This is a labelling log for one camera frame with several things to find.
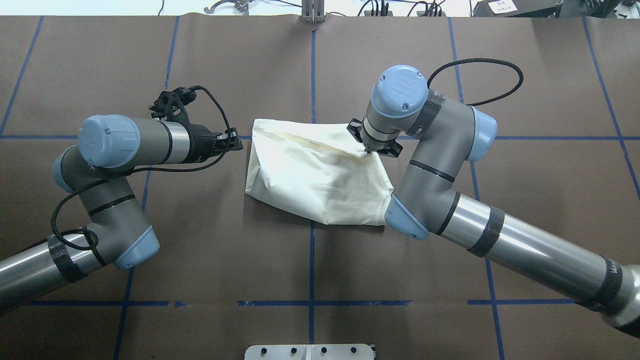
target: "metal arm tube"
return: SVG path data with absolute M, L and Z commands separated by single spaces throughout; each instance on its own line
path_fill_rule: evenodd
M 77 147 L 65 151 L 59 166 L 61 178 L 71 189 L 110 179 L 80 194 L 92 220 L 86 227 L 98 236 L 98 245 L 93 250 L 76 250 L 52 235 L 45 243 L 0 261 L 0 315 L 110 263 L 121 270 L 135 266 L 159 248 L 126 178 L 106 175 L 87 164 Z M 82 234 L 65 239 L 88 245 Z
M 81 234 L 66 235 L 65 239 L 86 246 Z M 74 263 L 93 257 L 90 251 L 67 249 Z M 0 279 L 0 315 L 69 283 L 54 263 L 47 242 L 0 261 Z
M 462 195 L 442 237 L 600 312 L 609 325 L 640 337 L 640 266 L 619 266 L 515 217 L 495 215 L 500 212 Z

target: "light blue joint cap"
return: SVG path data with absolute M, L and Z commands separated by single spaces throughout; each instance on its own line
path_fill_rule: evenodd
M 411 215 L 409 210 L 393 194 L 385 213 L 385 221 L 394 229 L 414 239 L 424 240 L 429 234 L 429 231 Z
M 471 106 L 471 108 L 474 110 L 476 118 L 476 133 L 474 134 L 474 144 L 471 146 L 471 152 L 467 160 L 478 161 L 483 158 L 493 144 L 495 135 L 498 133 L 498 123 L 494 118 L 475 107 Z
M 429 95 L 427 80 L 415 67 L 396 65 L 382 73 L 371 91 L 371 105 L 380 114 L 399 119 L 419 111 Z
M 122 115 L 94 115 L 78 133 L 80 154 L 96 167 L 115 168 L 130 162 L 140 148 L 140 131 Z
M 74 190 L 71 189 L 71 186 L 67 185 L 67 183 L 65 183 L 64 178 L 62 178 L 62 158 L 65 157 L 69 149 L 71 149 L 72 147 L 73 146 L 70 146 L 69 148 L 67 148 L 67 150 L 65 150 L 65 152 L 60 154 L 60 156 L 58 156 L 56 161 L 53 163 L 53 179 L 56 181 L 56 184 L 58 184 L 58 186 L 60 186 L 63 190 L 65 190 L 68 193 L 73 193 Z
M 151 226 L 113 264 L 118 270 L 127 270 L 151 258 L 160 249 L 160 243 Z

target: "metal bracket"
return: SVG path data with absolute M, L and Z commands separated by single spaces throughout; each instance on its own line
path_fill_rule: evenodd
M 244 360 L 375 360 L 375 349 L 366 344 L 253 345 Z
M 326 19 L 324 0 L 302 0 L 302 14 L 300 21 L 311 24 L 321 23 Z
M 204 8 L 204 12 L 208 14 L 212 14 L 216 11 L 216 8 L 224 3 L 234 3 L 236 10 L 238 10 L 243 15 L 249 15 L 249 3 L 252 3 L 253 0 L 220 0 L 217 3 L 213 4 L 210 8 Z

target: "brown backdrop paper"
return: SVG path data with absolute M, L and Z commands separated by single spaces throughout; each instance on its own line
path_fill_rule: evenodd
M 640 169 L 639 30 L 637 20 L 596 19 L 3 17 L 0 258 L 50 233 L 65 195 L 52 163 L 90 115 L 148 117 L 165 86 L 200 84 L 249 149 L 255 118 L 346 123 L 362 117 L 387 67 L 430 74 L 455 55 L 512 61 L 525 81 L 480 107 L 500 137 L 454 187 L 638 263 L 630 169 Z M 471 64 L 460 67 L 460 87 L 454 69 L 432 85 L 475 102 L 516 80 L 510 69 Z M 205 96 L 187 110 L 192 122 L 223 129 Z M 399 159 L 383 160 L 396 186 L 416 144 L 401 143 Z M 637 339 L 579 306 L 504 304 L 562 296 L 495 264 L 488 278 L 483 259 L 438 236 L 312 224 L 245 196 L 247 157 L 233 152 L 195 174 L 132 176 L 158 254 L 4 316 L 0 358 L 242 359 L 248 345 L 310 341 L 372 343 L 384 360 L 637 357 Z M 71 202 L 60 224 L 86 221 Z

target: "black tape band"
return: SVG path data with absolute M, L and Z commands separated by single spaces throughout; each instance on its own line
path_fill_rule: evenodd
M 53 235 L 47 239 L 47 244 L 49 246 L 49 253 L 51 254 L 53 263 L 56 264 L 58 271 L 60 271 L 60 274 L 64 276 L 68 282 L 76 282 L 87 277 L 87 275 L 80 270 L 78 265 L 71 260 L 71 256 L 69 256 L 65 244 L 61 243 Z
M 440 113 L 440 109 L 443 104 L 444 98 L 442 97 L 442 94 L 434 90 L 429 90 L 427 100 L 424 102 L 422 109 L 420 109 L 420 113 L 415 119 L 413 126 L 406 132 L 406 134 L 412 138 L 420 138 L 420 136 L 429 129 L 429 126 L 431 126 L 433 121 L 436 119 L 436 116 Z
M 451 176 L 451 175 L 449 175 L 449 174 L 447 174 L 445 172 L 442 172 L 442 171 L 440 171 L 440 170 L 438 170 L 436 168 L 430 167 L 427 164 L 423 164 L 423 163 L 421 163 L 419 161 L 409 160 L 409 164 L 413 165 L 414 167 L 419 167 L 419 168 L 421 168 L 423 170 L 427 170 L 428 172 L 432 172 L 432 173 L 436 174 L 437 176 L 440 176 L 443 179 L 448 180 L 448 181 L 450 181 L 452 183 L 456 180 L 455 177 L 453 177 L 453 176 Z
M 482 235 L 480 235 L 480 239 L 467 251 L 479 258 L 483 258 L 491 251 L 495 242 L 498 241 L 503 225 L 504 211 L 492 206 L 489 212 L 489 221 L 487 221 L 484 231 L 482 231 Z
M 453 213 L 456 212 L 456 208 L 458 207 L 458 201 L 460 201 L 460 193 L 456 192 L 456 196 L 453 198 L 453 204 L 451 204 L 449 213 L 447 214 L 447 217 L 444 219 L 444 222 L 442 223 L 442 226 L 440 226 L 436 235 L 442 235 L 442 232 L 444 231 L 444 229 L 446 229 L 447 225 L 449 225 L 449 222 L 453 217 Z
M 86 239 L 86 243 L 91 245 L 89 237 L 86 234 L 84 234 L 84 238 Z M 91 252 L 93 253 L 93 256 L 95 256 L 95 259 L 100 263 L 100 265 L 107 266 L 107 262 L 102 258 L 102 255 L 100 255 L 97 248 L 92 248 Z
M 164 123 L 164 121 L 160 121 L 160 124 L 164 126 L 164 129 L 166 130 L 166 134 L 169 136 L 169 149 L 166 151 L 166 156 L 164 157 L 164 159 L 160 161 L 160 164 L 164 164 L 164 162 L 167 161 L 169 156 L 171 156 L 171 151 L 173 150 L 173 136 L 171 135 L 171 130 L 169 130 L 169 127 Z
M 620 286 L 622 285 L 622 267 L 617 262 L 605 258 L 607 272 L 604 275 L 604 280 L 600 289 L 593 295 L 593 297 L 586 301 L 575 302 L 576 304 L 583 306 L 591 311 L 604 311 L 611 303 L 614 297 L 618 294 Z
M 622 327 L 617 327 L 616 329 L 635 338 L 640 338 L 640 316 L 638 316 L 633 322 Z
M 131 199 L 135 199 L 135 198 L 136 198 L 136 196 L 135 196 L 135 195 L 133 195 L 132 193 L 130 193 L 130 194 L 129 194 L 129 195 L 127 195 L 127 196 L 123 196 L 123 197 L 121 197 L 121 198 L 119 198 L 119 199 L 115 199 L 114 201 L 107 202 L 105 205 L 98 206 L 97 208 L 95 208 L 95 209 L 93 209 L 93 210 L 89 211 L 89 216 L 90 216 L 90 217 L 92 217 L 92 216 L 94 216 L 95 214 L 97 214 L 97 213 L 99 213 L 99 212 L 101 212 L 101 211 L 103 211 L 103 210 L 106 210 L 106 209 L 108 209 L 108 208 L 112 208 L 113 206 L 116 206 L 116 205 L 118 205 L 118 204 L 119 204 L 119 203 L 121 203 L 121 202 L 125 202 L 125 201 L 127 201 L 127 200 L 131 200 Z

